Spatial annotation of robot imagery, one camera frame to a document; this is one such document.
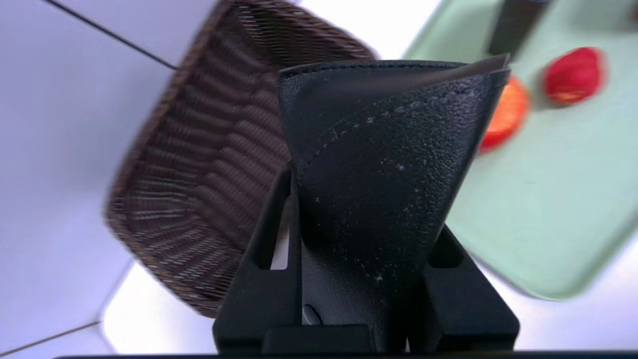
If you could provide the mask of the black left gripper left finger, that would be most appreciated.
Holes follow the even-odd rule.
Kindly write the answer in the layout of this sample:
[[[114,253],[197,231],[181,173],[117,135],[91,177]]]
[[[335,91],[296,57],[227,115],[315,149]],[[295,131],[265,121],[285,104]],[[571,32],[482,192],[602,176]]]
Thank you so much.
[[[289,215],[287,267],[271,270],[281,220]],[[302,242],[290,164],[278,173],[213,325],[219,353],[261,353],[272,329],[302,322]]]

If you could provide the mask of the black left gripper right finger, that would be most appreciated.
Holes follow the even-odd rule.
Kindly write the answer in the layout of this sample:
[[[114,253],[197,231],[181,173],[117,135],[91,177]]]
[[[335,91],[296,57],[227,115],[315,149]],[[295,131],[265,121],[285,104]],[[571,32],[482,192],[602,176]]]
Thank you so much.
[[[412,352],[510,352],[519,320],[453,232],[444,227],[421,275]]]

